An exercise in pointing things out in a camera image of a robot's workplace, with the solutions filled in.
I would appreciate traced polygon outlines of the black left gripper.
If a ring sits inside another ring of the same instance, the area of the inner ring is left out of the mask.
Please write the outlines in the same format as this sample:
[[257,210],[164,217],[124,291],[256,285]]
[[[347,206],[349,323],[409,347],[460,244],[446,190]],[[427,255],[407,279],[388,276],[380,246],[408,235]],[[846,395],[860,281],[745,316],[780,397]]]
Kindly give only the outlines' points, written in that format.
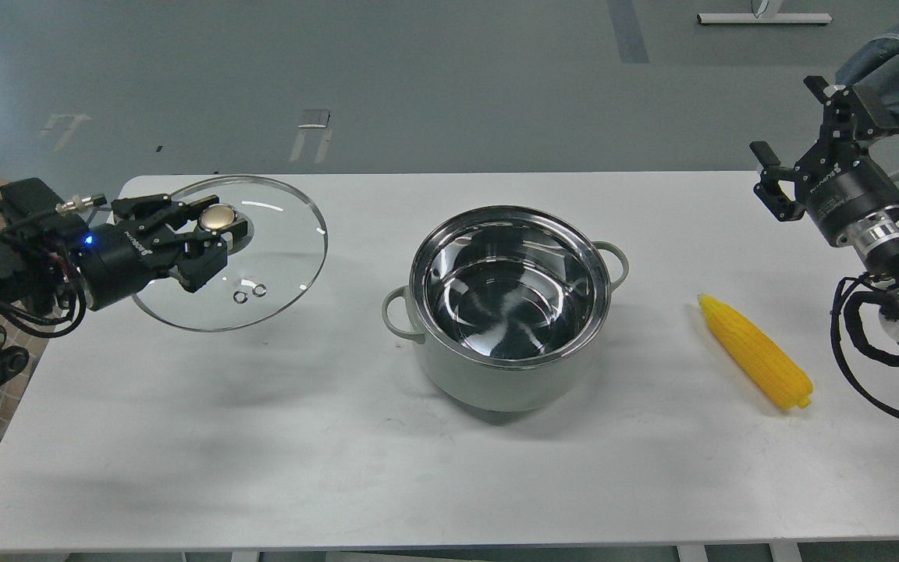
[[[93,311],[132,296],[155,279],[170,277],[196,293],[251,241],[251,222],[201,219],[217,196],[193,202],[168,194],[120,198],[111,203],[115,224],[93,228],[77,245],[77,269]],[[175,229],[196,227],[184,245],[172,242]]]

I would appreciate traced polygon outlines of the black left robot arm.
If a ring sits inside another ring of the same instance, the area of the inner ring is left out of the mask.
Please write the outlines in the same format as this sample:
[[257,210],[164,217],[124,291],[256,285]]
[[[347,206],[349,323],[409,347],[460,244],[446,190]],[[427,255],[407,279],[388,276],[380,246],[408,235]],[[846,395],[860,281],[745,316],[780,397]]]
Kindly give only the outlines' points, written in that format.
[[75,330],[87,311],[172,278],[195,293],[252,238],[252,223],[217,196],[103,195],[64,201],[38,178],[0,190],[0,386],[28,366],[5,325],[40,338]]

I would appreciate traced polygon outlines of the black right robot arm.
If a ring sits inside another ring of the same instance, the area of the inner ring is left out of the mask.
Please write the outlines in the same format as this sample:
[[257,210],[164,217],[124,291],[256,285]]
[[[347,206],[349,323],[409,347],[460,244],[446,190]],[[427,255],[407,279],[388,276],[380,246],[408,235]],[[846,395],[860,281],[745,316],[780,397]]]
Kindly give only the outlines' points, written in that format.
[[877,140],[899,134],[899,117],[867,87],[831,85],[822,76],[807,76],[804,85],[822,106],[817,140],[793,166],[764,141],[752,142],[761,167],[753,191],[776,220],[808,215],[830,246],[855,249],[864,272],[836,287],[833,355],[861,396],[899,420],[898,409],[857,380],[842,347],[848,338],[860,355],[899,368],[899,174],[869,154]]

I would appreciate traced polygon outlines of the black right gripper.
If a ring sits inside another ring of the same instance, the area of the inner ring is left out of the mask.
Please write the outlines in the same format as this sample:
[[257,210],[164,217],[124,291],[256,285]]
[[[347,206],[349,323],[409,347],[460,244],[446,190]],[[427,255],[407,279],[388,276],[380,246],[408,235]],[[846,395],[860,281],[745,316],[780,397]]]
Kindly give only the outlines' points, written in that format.
[[899,189],[869,154],[878,140],[899,135],[899,117],[869,87],[839,87],[816,75],[804,85],[822,106],[818,139],[801,167],[782,165],[763,140],[749,143],[761,166],[753,193],[777,221],[807,212],[828,245],[847,246],[840,241],[846,228],[868,215],[899,219]]

